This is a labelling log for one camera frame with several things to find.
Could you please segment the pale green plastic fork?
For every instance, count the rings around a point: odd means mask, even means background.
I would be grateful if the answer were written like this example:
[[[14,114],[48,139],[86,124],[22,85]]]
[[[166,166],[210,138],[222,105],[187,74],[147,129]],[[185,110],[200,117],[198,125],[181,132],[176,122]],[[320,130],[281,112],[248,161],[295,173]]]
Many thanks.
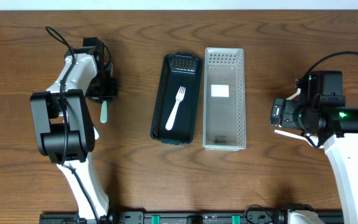
[[[100,122],[108,122],[108,102],[106,100],[104,100],[101,104]]]

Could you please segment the white plastic fork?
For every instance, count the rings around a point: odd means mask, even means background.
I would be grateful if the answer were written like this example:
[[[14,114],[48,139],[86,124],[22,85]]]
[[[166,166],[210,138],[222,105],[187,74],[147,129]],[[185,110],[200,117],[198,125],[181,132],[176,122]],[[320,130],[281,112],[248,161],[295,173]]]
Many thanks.
[[[165,129],[168,131],[172,130],[173,128],[178,107],[185,97],[185,92],[186,88],[184,86],[180,86],[175,97],[175,104],[173,106],[172,112],[170,113],[170,116],[168,117],[167,123],[165,125]]]

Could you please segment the white plastic fork angled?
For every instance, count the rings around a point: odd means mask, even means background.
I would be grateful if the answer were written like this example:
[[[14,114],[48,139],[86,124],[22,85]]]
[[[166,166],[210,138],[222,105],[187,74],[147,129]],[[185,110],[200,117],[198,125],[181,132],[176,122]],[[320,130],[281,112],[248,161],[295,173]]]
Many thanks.
[[[93,129],[94,129],[94,138],[95,138],[95,140],[97,140],[97,139],[99,139],[99,132],[95,126],[93,126]]]

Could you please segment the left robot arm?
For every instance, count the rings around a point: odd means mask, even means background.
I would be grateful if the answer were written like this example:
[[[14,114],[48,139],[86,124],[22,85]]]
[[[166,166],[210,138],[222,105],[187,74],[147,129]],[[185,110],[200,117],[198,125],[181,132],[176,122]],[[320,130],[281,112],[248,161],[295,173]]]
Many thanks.
[[[108,52],[97,37],[84,38],[66,52],[56,82],[30,97],[37,148],[62,171],[78,205],[76,213],[41,214],[40,223],[117,223],[93,165],[99,133],[86,104],[101,104],[100,122],[108,121],[108,103],[118,95]]]

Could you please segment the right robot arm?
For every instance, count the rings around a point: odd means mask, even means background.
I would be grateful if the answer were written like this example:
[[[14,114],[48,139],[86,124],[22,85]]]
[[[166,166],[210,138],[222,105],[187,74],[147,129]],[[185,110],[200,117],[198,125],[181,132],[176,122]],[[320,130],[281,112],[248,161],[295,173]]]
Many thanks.
[[[269,123],[276,133],[297,129],[322,148],[334,172],[344,223],[358,223],[358,108],[347,107],[342,72],[314,71],[297,81],[294,95],[273,102]]]

